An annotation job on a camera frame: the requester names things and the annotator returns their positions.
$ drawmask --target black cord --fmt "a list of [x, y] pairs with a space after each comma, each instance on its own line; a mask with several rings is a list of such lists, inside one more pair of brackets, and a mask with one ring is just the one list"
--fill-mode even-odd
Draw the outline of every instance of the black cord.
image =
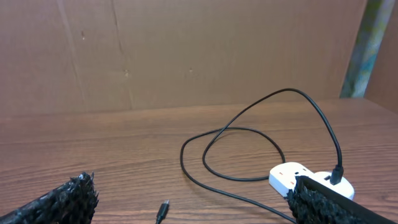
[[321, 109], [319, 108], [319, 106], [318, 106], [307, 94], [305, 94], [304, 92], [302, 92], [302, 91], [300, 91], [300, 90], [296, 90], [296, 89], [293, 89], [293, 88], [285, 88], [285, 89], [282, 89], [282, 90], [278, 90], [278, 91], [275, 91], [275, 92], [273, 92], [273, 93], [271, 93], [271, 94], [269, 94], [269, 95], [267, 95], [267, 96], [261, 98], [260, 100], [257, 100], [256, 102], [254, 102], [253, 104], [251, 104], [250, 106], [248, 106], [247, 108], [245, 108], [244, 110], [242, 110], [240, 113], [238, 113], [238, 115], [236, 115], [226, 126], [224, 126], [224, 127], [221, 128], [221, 129], [216, 129], [216, 130], [208, 131], [208, 132], [206, 132], [206, 133], [199, 134], [199, 135], [197, 135], [197, 136], [194, 136], [194, 137], [192, 137], [192, 138], [186, 140], [186, 141], [183, 143], [183, 145], [182, 145], [182, 147], [181, 147], [181, 151], [180, 151], [180, 165], [181, 165], [181, 169], [182, 169], [182, 171], [184, 172], [184, 174], [185, 174], [192, 182], [194, 182], [195, 184], [199, 185], [200, 187], [203, 187], [204, 189], [207, 189], [207, 190], [210, 190], [210, 191], [213, 191], [213, 192], [216, 192], [216, 193], [225, 195], [225, 196], [229, 196], [229, 197], [232, 197], [232, 198], [236, 198], [236, 199], [238, 199], [238, 200], [242, 200], [242, 201], [244, 201], [244, 202], [251, 203], [251, 204], [253, 204], [253, 205], [257, 205], [258, 207], [264, 208], [264, 209], [266, 209], [266, 210], [268, 210], [268, 211], [270, 211], [270, 212], [272, 212], [272, 213], [275, 213], [276, 215], [281, 216], [282, 218], [285, 218], [285, 219], [291, 221], [292, 223], [295, 223], [295, 220], [294, 220], [293, 218], [290, 218], [289, 216], [287, 216], [287, 215], [285, 215], [285, 214], [283, 214], [283, 213], [281, 213], [281, 212], [279, 212], [279, 211], [277, 211], [277, 210], [275, 210], [275, 209], [273, 209], [273, 208], [270, 208], [270, 207], [268, 207], [268, 206], [266, 206], [266, 205], [263, 205], [263, 204], [261, 204], [261, 203], [259, 203], [259, 202], [256, 202], [256, 201], [254, 201], [254, 200], [251, 200], [251, 199], [248, 199], [248, 198], [245, 198], [245, 197], [241, 197], [241, 196], [238, 196], [238, 195], [235, 195], [235, 194], [231, 194], [231, 193], [228, 193], [228, 192], [225, 192], [225, 191], [222, 191], [222, 190], [218, 190], [218, 189], [215, 189], [215, 188], [213, 188], [213, 187], [209, 187], [209, 186], [207, 186], [207, 185], [205, 185], [205, 184], [200, 183], [199, 181], [195, 180], [195, 179], [187, 172], [187, 170], [185, 169], [185, 166], [184, 166], [184, 164], [183, 164], [183, 152], [184, 152], [185, 146], [186, 146], [190, 141], [192, 141], [192, 140], [194, 140], [194, 139], [197, 139], [197, 138], [200, 138], [200, 137], [202, 137], [202, 136], [206, 136], [206, 135], [208, 135], [208, 134], [213, 134], [213, 133], [218, 132], [218, 134], [217, 134], [217, 135], [210, 141], [210, 143], [207, 145], [207, 147], [206, 147], [206, 149], [205, 149], [205, 151], [204, 151], [204, 153], [203, 153], [203, 156], [202, 156], [203, 165], [204, 165], [212, 174], [214, 174], [214, 175], [216, 175], [216, 176], [218, 176], [218, 177], [222, 177], [222, 178], [227, 179], [227, 180], [235, 180], [235, 181], [246, 181], [246, 182], [251, 182], [251, 181], [259, 181], [259, 180], [267, 180], [267, 179], [269, 178], [269, 176], [257, 177], [257, 178], [237, 178], [237, 177], [230, 177], [230, 176], [227, 176], [227, 175], [220, 174], [220, 173], [214, 171], [214, 170], [206, 163], [206, 155], [207, 155], [207, 152], [209, 151], [210, 147], [215, 143], [216, 139], [217, 139], [226, 129], [238, 129], [238, 130], [253, 131], [253, 132], [258, 133], [258, 134], [260, 134], [261, 136], [265, 137], [266, 139], [268, 139], [268, 140], [276, 147], [276, 149], [278, 150], [278, 152], [279, 152], [279, 154], [280, 154], [280, 156], [281, 156], [281, 158], [282, 158], [282, 162], [284, 163], [284, 162], [285, 162], [285, 156], [284, 156], [282, 150], [280, 149], [280, 147], [279, 147], [270, 137], [268, 137], [268, 136], [265, 135], [264, 133], [262, 133], [262, 132], [260, 132], [260, 131], [258, 131], [258, 130], [255, 130], [255, 129], [250, 129], [250, 128], [229, 127], [230, 124], [231, 124], [233, 121], [236, 120], [236, 118], [238, 118], [239, 116], [241, 116], [245, 111], [247, 111], [248, 109], [252, 108], [254, 105], [256, 105], [256, 104], [262, 102], [262, 101], [265, 100], [265, 99], [268, 99], [268, 98], [271, 97], [271, 96], [274, 96], [274, 95], [276, 95], [276, 94], [278, 94], [278, 93], [282, 93], [282, 92], [284, 92], [284, 91], [293, 91], [293, 92], [296, 92], [296, 93], [298, 93], [298, 94], [304, 96], [304, 98], [306, 98], [306, 99], [311, 103], [311, 105], [315, 108], [315, 110], [318, 112], [318, 114], [320, 115], [320, 117], [321, 117], [321, 119], [323, 120], [324, 124], [326, 125], [327, 130], [329, 131], [329, 134], [330, 134], [330, 136], [331, 136], [331, 138], [332, 138], [332, 140], [333, 140], [333, 143], [335, 144], [336, 151], [337, 151], [337, 162], [338, 162], [335, 169], [339, 169], [339, 172], [340, 172], [339, 174], [341, 174], [341, 176], [342, 176], [342, 175], [343, 175], [343, 173], [342, 173], [342, 171], [343, 171], [343, 159], [342, 159], [342, 155], [341, 155], [340, 145], [338, 144], [337, 138], [336, 138], [336, 136], [335, 136], [335, 134], [334, 134], [334, 132], [333, 132], [333, 130], [332, 130], [332, 128], [331, 128], [331, 126], [330, 126], [328, 120], [326, 119], [326, 116], [323, 114], [323, 112], [321, 111]]

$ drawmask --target wooden table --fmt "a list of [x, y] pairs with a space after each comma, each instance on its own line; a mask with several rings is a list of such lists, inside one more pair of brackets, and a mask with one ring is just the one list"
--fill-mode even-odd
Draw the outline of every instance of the wooden table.
[[[319, 101], [340, 141], [354, 201], [398, 222], [398, 115], [367, 100]], [[245, 105], [195, 106], [118, 113], [0, 119], [0, 214], [95, 171], [99, 205], [93, 223], [154, 223], [170, 199], [167, 223], [287, 223], [245, 202], [205, 190], [181, 171], [179, 153], [191, 136], [224, 126]], [[333, 143], [307, 102], [264, 103], [234, 126], [264, 131], [288, 161], [313, 172], [336, 164]], [[290, 214], [263, 182], [233, 182], [211, 175], [201, 154], [211, 136], [186, 148], [188, 171], [210, 186]], [[271, 143], [255, 133], [231, 131], [208, 154], [210, 166], [238, 177], [267, 175], [280, 163]]]

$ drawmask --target black plug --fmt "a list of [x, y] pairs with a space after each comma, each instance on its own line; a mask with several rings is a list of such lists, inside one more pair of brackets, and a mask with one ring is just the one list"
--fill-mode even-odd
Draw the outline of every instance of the black plug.
[[169, 200], [166, 200], [163, 202], [163, 204], [160, 206], [159, 211], [157, 212], [156, 215], [156, 224], [160, 224], [163, 219], [166, 218], [167, 212], [169, 211]]
[[331, 173], [330, 183], [332, 185], [340, 183], [341, 179], [343, 178], [343, 173], [344, 168], [342, 166], [336, 165], [336, 167], [333, 169], [333, 172]]

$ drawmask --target white plastic device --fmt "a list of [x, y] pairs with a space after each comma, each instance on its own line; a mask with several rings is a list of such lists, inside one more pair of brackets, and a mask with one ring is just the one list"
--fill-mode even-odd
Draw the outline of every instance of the white plastic device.
[[297, 175], [305, 175], [350, 200], [354, 199], [354, 188], [344, 177], [341, 179], [340, 183], [333, 185], [329, 181], [331, 172], [313, 173], [298, 162], [286, 162], [272, 168], [269, 171], [269, 184], [271, 184], [281, 196], [286, 197], [287, 192], [293, 190], [296, 186], [295, 176]]

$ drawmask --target black bristle pad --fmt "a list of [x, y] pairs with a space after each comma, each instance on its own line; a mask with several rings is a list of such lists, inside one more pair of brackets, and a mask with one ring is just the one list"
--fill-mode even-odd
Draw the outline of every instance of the black bristle pad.
[[37, 200], [0, 217], [0, 224], [89, 224], [98, 204], [93, 177], [82, 173]]
[[307, 189], [297, 179], [294, 191], [285, 198], [298, 224], [365, 224], [351, 212], [341, 208], [323, 194]]

